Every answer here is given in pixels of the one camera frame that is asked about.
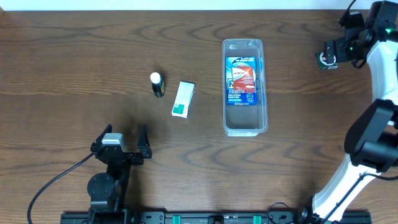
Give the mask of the blue Kool Fever box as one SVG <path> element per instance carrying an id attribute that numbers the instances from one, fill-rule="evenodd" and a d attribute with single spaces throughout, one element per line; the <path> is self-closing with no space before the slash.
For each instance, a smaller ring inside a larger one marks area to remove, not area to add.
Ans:
<path id="1" fill-rule="evenodd" d="M 226 103 L 228 105 L 256 105 L 257 97 L 257 74 L 256 74 L 256 92 L 255 93 L 234 93 L 232 68 L 238 66 L 250 66 L 256 74 L 256 58 L 255 57 L 226 57 L 224 61 L 224 82 L 226 90 Z"/>

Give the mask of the white green medicine box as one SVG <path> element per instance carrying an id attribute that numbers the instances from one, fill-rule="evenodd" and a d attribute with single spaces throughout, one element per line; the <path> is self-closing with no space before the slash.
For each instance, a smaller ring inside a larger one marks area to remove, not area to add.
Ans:
<path id="1" fill-rule="evenodd" d="M 172 108 L 172 116 L 187 118 L 195 84 L 190 82 L 180 82 Z"/>

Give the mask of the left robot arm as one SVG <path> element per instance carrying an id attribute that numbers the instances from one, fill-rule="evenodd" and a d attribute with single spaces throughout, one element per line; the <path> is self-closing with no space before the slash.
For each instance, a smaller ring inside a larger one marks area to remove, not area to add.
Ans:
<path id="1" fill-rule="evenodd" d="M 132 166 L 141 166 L 152 157 L 147 128 L 141 127 L 138 152 L 126 152 L 121 133 L 113 133 L 109 124 L 93 141 L 90 151 L 107 165 L 106 172 L 94 175 L 88 182 L 91 198 L 89 223 L 139 223 L 139 214 L 124 206 Z"/>

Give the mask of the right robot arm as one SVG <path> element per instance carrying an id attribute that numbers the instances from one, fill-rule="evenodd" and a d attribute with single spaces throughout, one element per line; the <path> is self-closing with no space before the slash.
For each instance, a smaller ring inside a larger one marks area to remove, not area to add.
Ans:
<path id="1" fill-rule="evenodd" d="M 369 215 L 346 213 L 348 205 L 372 180 L 396 180 L 382 173 L 397 166 L 397 135 L 385 130 L 397 127 L 397 3 L 374 2 L 366 19 L 347 9 L 338 23 L 345 36 L 325 42 L 315 55 L 318 68 L 336 69 L 342 62 L 357 69 L 368 65 L 373 102 L 349 128 L 343 162 L 296 223 L 364 223 Z"/>

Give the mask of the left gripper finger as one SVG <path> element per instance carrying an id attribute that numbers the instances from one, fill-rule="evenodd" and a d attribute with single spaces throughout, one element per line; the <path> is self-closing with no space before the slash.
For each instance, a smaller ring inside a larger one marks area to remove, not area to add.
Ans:
<path id="1" fill-rule="evenodd" d="M 152 157 L 152 149 L 147 137 L 146 125 L 142 125 L 141 127 L 139 140 L 137 142 L 137 147 L 139 148 L 140 153 L 142 154 L 143 157 Z"/>
<path id="2" fill-rule="evenodd" d="M 93 141 L 91 144 L 92 146 L 98 146 L 102 143 L 102 139 L 104 138 L 105 134 L 112 133 L 112 125 L 109 124 L 105 127 L 104 131 Z"/>

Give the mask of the dark green round-label box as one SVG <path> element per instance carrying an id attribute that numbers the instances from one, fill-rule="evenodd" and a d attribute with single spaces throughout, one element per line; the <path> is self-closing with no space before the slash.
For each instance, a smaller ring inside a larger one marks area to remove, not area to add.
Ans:
<path id="1" fill-rule="evenodd" d="M 324 56 L 324 52 L 316 52 L 315 61 L 319 70 L 335 70 L 338 68 L 338 62 L 335 55 L 333 56 L 332 63 L 328 63 Z"/>

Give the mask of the red medicine box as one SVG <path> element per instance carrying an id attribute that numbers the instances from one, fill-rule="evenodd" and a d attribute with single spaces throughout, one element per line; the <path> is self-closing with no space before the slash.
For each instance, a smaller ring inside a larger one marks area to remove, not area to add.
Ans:
<path id="1" fill-rule="evenodd" d="M 250 66 L 238 66 L 232 69 L 234 93 L 255 93 L 256 74 Z"/>

